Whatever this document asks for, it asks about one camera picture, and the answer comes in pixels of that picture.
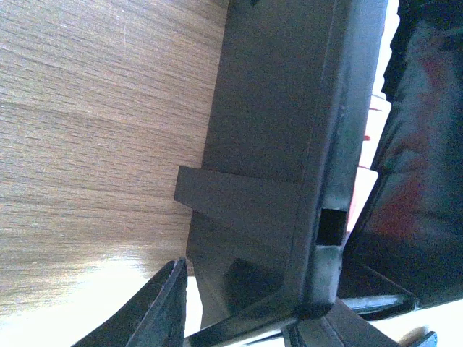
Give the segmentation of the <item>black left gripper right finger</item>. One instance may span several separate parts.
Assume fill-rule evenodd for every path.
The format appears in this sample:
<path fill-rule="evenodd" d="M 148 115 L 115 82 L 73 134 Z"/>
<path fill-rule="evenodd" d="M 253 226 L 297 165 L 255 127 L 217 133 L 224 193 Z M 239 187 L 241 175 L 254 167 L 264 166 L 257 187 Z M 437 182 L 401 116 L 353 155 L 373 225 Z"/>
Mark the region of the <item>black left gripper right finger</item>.
<path fill-rule="evenodd" d="M 418 301 L 405 299 L 386 304 L 385 299 L 338 299 L 327 307 L 304 310 L 283 306 L 292 323 L 282 329 L 285 346 L 398 346 L 399 343 L 373 327 L 368 320 L 397 317 L 413 312 Z"/>

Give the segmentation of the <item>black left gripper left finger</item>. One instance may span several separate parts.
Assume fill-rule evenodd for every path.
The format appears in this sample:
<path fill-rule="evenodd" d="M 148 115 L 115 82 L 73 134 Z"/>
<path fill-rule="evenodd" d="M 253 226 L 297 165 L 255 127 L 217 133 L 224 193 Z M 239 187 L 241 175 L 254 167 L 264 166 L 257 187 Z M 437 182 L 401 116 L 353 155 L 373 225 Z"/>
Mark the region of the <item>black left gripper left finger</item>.
<path fill-rule="evenodd" d="M 186 260 L 166 263 L 121 309 L 76 346 L 182 346 Z"/>

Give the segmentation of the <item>black left card bin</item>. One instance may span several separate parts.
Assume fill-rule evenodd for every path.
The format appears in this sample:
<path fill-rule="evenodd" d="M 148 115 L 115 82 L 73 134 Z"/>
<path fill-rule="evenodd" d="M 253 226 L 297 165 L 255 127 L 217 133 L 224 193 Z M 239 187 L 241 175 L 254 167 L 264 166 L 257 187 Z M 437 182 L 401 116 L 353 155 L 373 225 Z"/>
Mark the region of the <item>black left card bin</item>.
<path fill-rule="evenodd" d="M 201 167 L 179 168 L 203 303 L 186 346 L 341 299 L 462 297 L 462 3 L 401 1 L 378 173 L 346 238 L 386 1 L 230 1 Z"/>

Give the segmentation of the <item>red white card stack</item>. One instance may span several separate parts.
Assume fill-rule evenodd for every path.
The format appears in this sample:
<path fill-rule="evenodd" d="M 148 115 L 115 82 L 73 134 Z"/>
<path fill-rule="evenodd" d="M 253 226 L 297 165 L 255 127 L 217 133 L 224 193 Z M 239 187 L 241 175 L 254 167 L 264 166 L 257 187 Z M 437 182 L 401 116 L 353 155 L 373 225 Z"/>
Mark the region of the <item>red white card stack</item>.
<path fill-rule="evenodd" d="M 398 1 L 389 1 L 387 3 L 365 136 L 349 209 L 346 238 L 349 238 L 356 222 L 359 220 L 362 209 L 378 178 L 378 173 L 371 167 L 391 110 L 391 103 L 386 100 L 387 96 L 382 91 L 382 88 L 385 82 L 384 74 L 392 55 L 391 42 L 400 23 L 398 8 Z"/>

